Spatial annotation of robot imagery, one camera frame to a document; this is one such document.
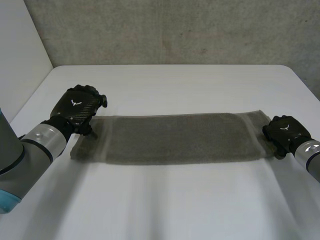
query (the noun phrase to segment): gray towel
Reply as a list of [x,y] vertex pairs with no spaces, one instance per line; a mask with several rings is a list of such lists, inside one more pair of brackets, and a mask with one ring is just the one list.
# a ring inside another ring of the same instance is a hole
[[71,159],[118,165],[177,165],[271,157],[262,111],[161,116],[102,116],[90,122],[98,138],[80,136]]

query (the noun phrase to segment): logo on robotic hand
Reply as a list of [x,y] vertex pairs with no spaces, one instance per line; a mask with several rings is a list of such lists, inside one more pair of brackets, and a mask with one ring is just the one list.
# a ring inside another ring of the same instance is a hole
[[281,128],[281,127],[280,127],[281,130],[288,130],[288,128],[289,128],[289,124],[288,124],[288,126],[285,127],[285,128]]
[[75,106],[75,105],[82,104],[82,101],[81,101],[81,102],[74,102],[74,100],[73,100],[73,99],[71,99],[71,103],[72,103],[72,105],[73,105],[73,106]]

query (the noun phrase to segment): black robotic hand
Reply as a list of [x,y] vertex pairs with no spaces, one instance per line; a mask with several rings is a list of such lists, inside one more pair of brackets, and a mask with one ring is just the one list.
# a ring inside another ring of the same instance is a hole
[[274,155],[278,159],[283,159],[287,153],[294,155],[302,143],[312,140],[307,129],[292,116],[275,116],[262,132],[275,145]]
[[107,105],[107,97],[94,87],[77,85],[66,91],[53,108],[50,119],[43,123],[59,129],[66,139],[73,133],[88,135],[92,132],[90,120],[98,108]]

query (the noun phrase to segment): table surface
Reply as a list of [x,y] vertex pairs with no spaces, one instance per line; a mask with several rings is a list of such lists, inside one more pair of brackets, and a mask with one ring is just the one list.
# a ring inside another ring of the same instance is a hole
[[[281,65],[60,66],[11,122],[17,135],[48,119],[66,91],[108,97],[97,115],[292,115],[320,139],[320,102]],[[20,204],[0,217],[6,240],[318,239],[320,184],[292,156],[167,166],[81,164],[77,140]]]

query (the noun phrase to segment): gray robot arm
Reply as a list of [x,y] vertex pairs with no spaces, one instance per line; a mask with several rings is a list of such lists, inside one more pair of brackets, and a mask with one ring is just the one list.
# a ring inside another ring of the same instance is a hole
[[18,138],[0,110],[0,214],[9,213],[50,164],[64,151],[71,134],[92,133],[90,120],[107,98],[92,86],[70,88],[46,120]]
[[298,163],[320,183],[320,142],[294,117],[275,116],[262,128],[264,136],[274,144],[274,155],[283,159],[292,153]]
[[0,113],[0,213],[9,213],[67,145],[54,126],[39,124],[21,140]]

